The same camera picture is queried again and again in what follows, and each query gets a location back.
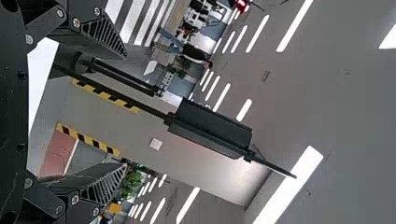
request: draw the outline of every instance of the ceiling light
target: ceiling light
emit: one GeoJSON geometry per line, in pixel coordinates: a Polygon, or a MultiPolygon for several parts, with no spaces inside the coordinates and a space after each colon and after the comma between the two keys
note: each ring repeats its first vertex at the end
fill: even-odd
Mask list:
{"type": "Polygon", "coordinates": [[[212,77],[213,77],[213,74],[214,74],[214,72],[211,72],[211,73],[210,73],[210,75],[209,75],[209,77],[207,78],[207,81],[206,81],[204,87],[202,88],[202,92],[204,92],[204,91],[206,90],[206,87],[207,87],[207,85],[209,84],[210,79],[212,79],[212,77]]]}
{"type": "Polygon", "coordinates": [[[141,204],[139,205],[139,208],[137,209],[136,214],[134,214],[134,219],[137,219],[137,218],[139,217],[139,214],[140,214],[140,212],[142,211],[143,205],[144,205],[143,203],[141,203],[141,204]]]}
{"type": "Polygon", "coordinates": [[[140,217],[141,222],[145,219],[146,214],[148,213],[150,207],[151,207],[151,202],[148,202],[148,205],[146,205],[145,211],[143,211],[143,214],[140,217]]]}
{"type": "Polygon", "coordinates": [[[293,169],[291,169],[291,172],[297,175],[297,179],[286,177],[283,180],[274,195],[271,196],[268,203],[256,217],[253,224],[275,224],[308,180],[309,176],[314,173],[322,159],[323,155],[313,147],[308,147],[293,169]]]}
{"type": "Polygon", "coordinates": [[[200,86],[202,86],[202,84],[204,84],[205,79],[206,79],[206,77],[207,77],[207,74],[209,73],[209,70],[210,70],[210,69],[206,69],[206,72],[205,72],[205,74],[204,74],[204,77],[201,79],[201,82],[199,83],[200,86]]]}
{"type": "Polygon", "coordinates": [[[145,194],[146,194],[146,192],[148,191],[148,189],[149,189],[149,182],[148,182],[148,184],[146,185],[146,187],[145,187],[145,190],[143,190],[143,196],[145,196],[145,194]]]}
{"type": "Polygon", "coordinates": [[[241,34],[239,34],[238,38],[236,39],[235,43],[233,44],[233,48],[231,49],[231,53],[234,53],[236,51],[236,48],[238,47],[239,42],[241,42],[242,38],[244,37],[245,32],[247,31],[247,29],[248,29],[248,26],[247,25],[244,26],[244,28],[241,31],[241,34]]]}
{"type": "Polygon", "coordinates": [[[276,52],[283,52],[283,50],[285,50],[285,48],[288,46],[291,38],[293,37],[294,33],[296,32],[301,21],[303,20],[305,13],[311,7],[313,2],[314,2],[314,0],[305,0],[304,1],[303,6],[300,8],[300,11],[297,13],[297,16],[294,19],[293,23],[291,24],[289,30],[286,32],[282,41],[280,41],[280,44],[277,47],[276,52]]]}
{"type": "Polygon", "coordinates": [[[148,193],[151,193],[151,191],[154,189],[155,184],[157,183],[158,177],[155,176],[154,180],[152,181],[151,186],[149,187],[148,193]]]}
{"type": "Polygon", "coordinates": [[[183,207],[181,208],[180,212],[178,212],[177,217],[176,217],[176,224],[180,224],[181,220],[183,220],[183,217],[186,215],[187,211],[189,211],[190,206],[195,200],[195,197],[198,195],[199,191],[201,189],[195,187],[187,201],[184,203],[183,207]]]}
{"type": "Polygon", "coordinates": [[[252,103],[252,102],[251,102],[250,99],[247,99],[247,100],[245,101],[244,106],[242,106],[241,111],[239,111],[238,116],[236,116],[236,120],[238,120],[239,122],[241,122],[242,119],[244,119],[246,113],[247,113],[248,110],[250,109],[251,103],[252,103]]]}
{"type": "Polygon", "coordinates": [[[223,92],[221,93],[218,101],[215,104],[215,107],[213,107],[213,111],[216,112],[219,109],[219,106],[221,105],[222,101],[224,100],[225,95],[227,95],[228,90],[230,89],[231,84],[227,83],[227,85],[225,86],[223,92]]]}
{"type": "Polygon", "coordinates": [[[137,194],[137,198],[139,198],[140,196],[142,196],[143,191],[145,190],[145,186],[143,186],[140,191],[139,194],[137,194]]]}
{"type": "Polygon", "coordinates": [[[134,205],[134,210],[132,210],[132,213],[129,217],[134,217],[134,214],[136,213],[138,207],[139,206],[137,204],[134,205]]]}
{"type": "Polygon", "coordinates": [[[249,53],[251,49],[253,48],[254,44],[256,43],[257,39],[259,38],[259,35],[262,33],[262,29],[264,28],[265,24],[268,22],[268,19],[270,18],[269,15],[266,15],[262,19],[262,23],[260,23],[259,28],[257,29],[256,33],[254,34],[253,38],[251,38],[250,43],[247,46],[246,53],[249,53]]]}
{"type": "Polygon", "coordinates": [[[161,210],[163,209],[163,206],[165,205],[165,198],[163,198],[160,202],[160,204],[158,204],[157,209],[154,212],[154,215],[151,218],[151,221],[149,222],[149,224],[154,224],[155,220],[157,219],[158,215],[160,214],[161,210]]]}
{"type": "Polygon", "coordinates": [[[132,215],[132,213],[134,212],[134,208],[135,208],[135,204],[132,205],[131,210],[129,211],[128,217],[133,217],[134,215],[132,215]]]}
{"type": "Polygon", "coordinates": [[[163,178],[160,181],[160,184],[158,185],[158,188],[161,188],[163,186],[163,182],[165,182],[165,179],[168,175],[163,175],[163,178]]]}
{"type": "Polygon", "coordinates": [[[228,24],[230,25],[231,22],[233,21],[233,17],[235,16],[236,12],[238,11],[238,8],[233,10],[233,15],[231,15],[230,20],[228,21],[228,24]]]}
{"type": "Polygon", "coordinates": [[[222,37],[218,40],[218,43],[216,44],[216,46],[215,46],[215,48],[213,49],[213,52],[212,52],[212,54],[215,54],[216,53],[216,51],[218,50],[218,48],[219,48],[219,45],[220,45],[220,43],[221,43],[221,40],[222,40],[222,37]]]}
{"type": "Polygon", "coordinates": [[[230,37],[228,37],[227,43],[225,44],[222,53],[225,53],[225,51],[227,51],[228,46],[230,46],[231,41],[233,41],[233,36],[234,36],[234,35],[235,35],[235,31],[233,31],[233,32],[231,33],[230,37]]]}
{"type": "Polygon", "coordinates": [[[209,92],[206,95],[205,101],[209,100],[210,96],[212,95],[213,90],[216,88],[216,85],[218,85],[219,79],[220,79],[220,76],[217,76],[215,81],[212,84],[212,87],[210,88],[209,92]]]}
{"type": "Polygon", "coordinates": [[[396,49],[396,24],[389,31],[385,39],[379,46],[380,49],[396,49]]]}
{"type": "Polygon", "coordinates": [[[238,10],[235,14],[235,17],[233,17],[234,20],[238,20],[239,15],[241,15],[241,12],[238,10]]]}

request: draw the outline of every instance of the screw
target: screw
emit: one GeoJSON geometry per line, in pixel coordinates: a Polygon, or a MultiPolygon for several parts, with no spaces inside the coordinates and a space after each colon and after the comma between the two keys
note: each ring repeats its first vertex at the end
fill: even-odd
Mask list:
{"type": "Polygon", "coordinates": [[[95,16],[100,16],[100,9],[99,9],[99,7],[95,7],[95,8],[93,9],[93,12],[95,13],[95,16]]]}
{"type": "Polygon", "coordinates": [[[31,35],[25,35],[25,40],[26,40],[26,44],[28,45],[33,45],[33,43],[35,43],[35,40],[31,35]]]}
{"type": "Polygon", "coordinates": [[[97,215],[99,215],[99,208],[93,209],[93,216],[96,217],[97,215]]]}
{"type": "Polygon", "coordinates": [[[61,214],[63,210],[64,210],[64,208],[62,206],[56,207],[56,214],[58,214],[58,215],[61,214]]]}
{"type": "Polygon", "coordinates": [[[33,180],[31,178],[25,179],[25,184],[24,184],[25,189],[29,189],[30,187],[32,187],[32,185],[33,185],[33,180]]]}
{"type": "Polygon", "coordinates": [[[79,28],[79,27],[81,26],[81,22],[79,21],[79,19],[74,18],[74,19],[73,19],[73,25],[74,25],[76,28],[79,28]]]}
{"type": "Polygon", "coordinates": [[[60,10],[60,9],[58,9],[58,10],[56,11],[56,14],[58,14],[58,16],[59,16],[60,18],[63,18],[63,17],[64,17],[64,12],[63,12],[62,10],[60,10]]]}
{"type": "Polygon", "coordinates": [[[72,198],[72,205],[75,205],[76,203],[78,203],[78,200],[79,200],[79,197],[78,197],[78,195],[76,194],[76,195],[73,196],[73,198],[72,198]]]}

